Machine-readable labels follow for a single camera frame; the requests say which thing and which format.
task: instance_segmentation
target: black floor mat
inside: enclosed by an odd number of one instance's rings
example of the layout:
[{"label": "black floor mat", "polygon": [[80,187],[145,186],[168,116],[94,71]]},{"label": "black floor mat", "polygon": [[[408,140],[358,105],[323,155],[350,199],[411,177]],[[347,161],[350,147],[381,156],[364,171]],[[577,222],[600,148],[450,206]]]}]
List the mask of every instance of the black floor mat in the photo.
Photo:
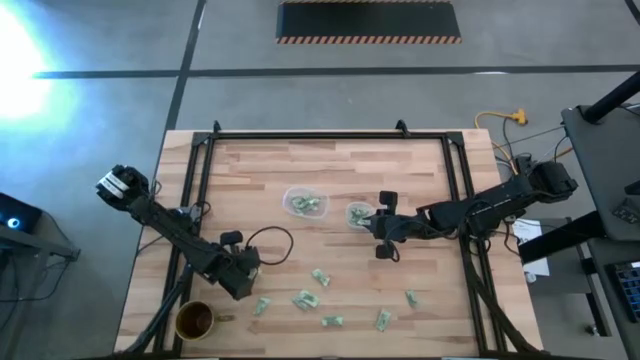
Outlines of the black floor mat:
[{"label": "black floor mat", "polygon": [[291,0],[278,7],[278,44],[459,44],[448,1]]}]

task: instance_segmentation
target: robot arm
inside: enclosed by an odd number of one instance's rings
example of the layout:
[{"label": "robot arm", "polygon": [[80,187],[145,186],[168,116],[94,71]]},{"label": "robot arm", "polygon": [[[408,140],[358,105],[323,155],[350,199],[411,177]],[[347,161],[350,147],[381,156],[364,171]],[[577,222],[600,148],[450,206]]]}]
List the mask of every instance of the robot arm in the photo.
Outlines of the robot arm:
[{"label": "robot arm", "polygon": [[502,219],[522,216],[524,209],[535,203],[554,203],[566,200],[578,187],[564,166],[556,162],[536,165],[530,174],[519,174],[509,181],[460,201],[444,201],[416,209],[414,216],[396,215],[398,194],[380,192],[380,203],[375,215],[363,224],[376,239],[384,240],[376,249],[376,257],[393,256],[388,241],[404,242],[407,238],[434,239],[452,235],[465,224],[464,230],[483,238],[495,230]]},{"label": "robot arm", "polygon": [[116,165],[96,188],[111,207],[128,212],[177,246],[193,271],[209,283],[220,283],[235,300],[251,295],[260,256],[255,247],[240,249],[237,244],[243,239],[239,231],[222,234],[219,244],[194,235],[189,214],[168,210],[154,201],[147,178],[132,167]]}]

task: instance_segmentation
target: concrete floor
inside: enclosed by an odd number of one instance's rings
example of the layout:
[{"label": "concrete floor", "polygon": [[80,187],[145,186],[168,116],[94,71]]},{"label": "concrete floor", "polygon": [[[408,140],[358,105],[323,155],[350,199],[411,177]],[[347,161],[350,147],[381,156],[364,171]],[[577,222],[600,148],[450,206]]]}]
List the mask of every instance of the concrete floor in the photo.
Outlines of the concrete floor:
[{"label": "concrete floor", "polygon": [[[277,3],[209,0],[192,68],[640,62],[640,48],[633,46],[640,27],[622,1],[454,0],[463,44],[425,47],[278,47]],[[55,295],[34,304],[18,358],[111,351],[141,229],[104,205],[93,185],[116,163],[153,176],[176,80],[24,81],[16,74],[179,69],[195,7],[196,0],[0,1],[0,44],[13,47],[0,57],[0,72],[11,80],[0,84],[0,191],[50,212],[82,249]],[[18,35],[6,36],[7,29]],[[210,129],[219,120],[227,129],[390,128],[401,118],[412,128],[469,128],[479,111],[522,107],[530,123],[510,124],[514,140],[558,126],[563,108],[592,103],[629,75],[190,79],[176,127]],[[501,123],[483,120],[500,143]],[[556,131],[518,143],[514,151],[539,158],[562,136]],[[576,217],[593,209],[575,157],[562,162],[579,190],[563,203],[532,206],[528,217]],[[582,332],[591,322],[583,298],[533,301],[547,350],[624,358],[617,338]],[[0,319],[7,311],[0,306]]]}]

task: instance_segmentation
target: butcher block tabletop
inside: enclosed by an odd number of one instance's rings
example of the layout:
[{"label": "butcher block tabletop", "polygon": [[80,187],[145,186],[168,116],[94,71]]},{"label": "butcher block tabletop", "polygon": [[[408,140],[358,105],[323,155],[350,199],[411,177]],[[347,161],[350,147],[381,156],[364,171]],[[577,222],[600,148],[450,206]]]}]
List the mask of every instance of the butcher block tabletop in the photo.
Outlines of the butcher block tabletop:
[{"label": "butcher block tabletop", "polygon": [[[476,192],[500,183],[486,130],[461,130]],[[178,207],[193,131],[169,131],[163,145],[157,179],[157,201]],[[459,162],[454,165],[464,196]],[[196,166],[195,201],[203,157]],[[293,186],[310,187],[329,196],[322,220],[290,215],[283,195]],[[351,202],[379,207],[381,190],[399,194],[399,214],[449,200],[449,187],[439,140],[217,140],[207,188],[211,211],[203,218],[201,236],[218,241],[222,232],[240,230],[245,241],[256,230],[276,225],[295,239],[289,259],[261,266],[253,295],[233,300],[219,285],[194,277],[191,300],[210,304],[219,315],[234,315],[219,323],[205,339],[184,342],[184,357],[438,357],[477,355],[467,288],[458,241],[409,240],[397,244],[401,260],[375,258],[379,243],[372,235],[351,229],[345,209]],[[157,237],[145,228],[140,247]],[[252,245],[266,261],[285,255],[284,233],[266,231]],[[494,241],[489,251],[498,302],[516,328],[541,348],[522,266]],[[115,350],[129,346],[158,309],[171,245],[162,239],[135,261]],[[323,287],[311,276],[314,269],[330,276]],[[302,311],[292,302],[305,289],[320,305]],[[406,290],[419,304],[409,306]],[[261,316],[254,316],[259,297],[271,299]],[[381,309],[391,313],[384,332],[375,323]],[[174,336],[177,306],[170,317],[165,347]],[[323,327],[324,316],[344,318],[342,327]],[[489,315],[483,309],[490,348],[495,349]]]}]

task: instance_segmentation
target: clear plastic cup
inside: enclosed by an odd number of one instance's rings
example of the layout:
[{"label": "clear plastic cup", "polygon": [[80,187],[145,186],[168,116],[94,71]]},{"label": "clear plastic cup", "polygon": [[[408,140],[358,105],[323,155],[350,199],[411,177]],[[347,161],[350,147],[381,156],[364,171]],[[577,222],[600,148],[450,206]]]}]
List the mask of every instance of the clear plastic cup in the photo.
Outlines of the clear plastic cup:
[{"label": "clear plastic cup", "polygon": [[371,216],[376,213],[376,208],[365,202],[352,202],[347,205],[345,210],[345,219],[347,225],[354,230],[366,230],[364,226],[358,225],[356,222],[367,216]]},{"label": "clear plastic cup", "polygon": [[291,215],[318,220],[329,212],[329,196],[312,188],[292,187],[284,193],[282,207]]}]

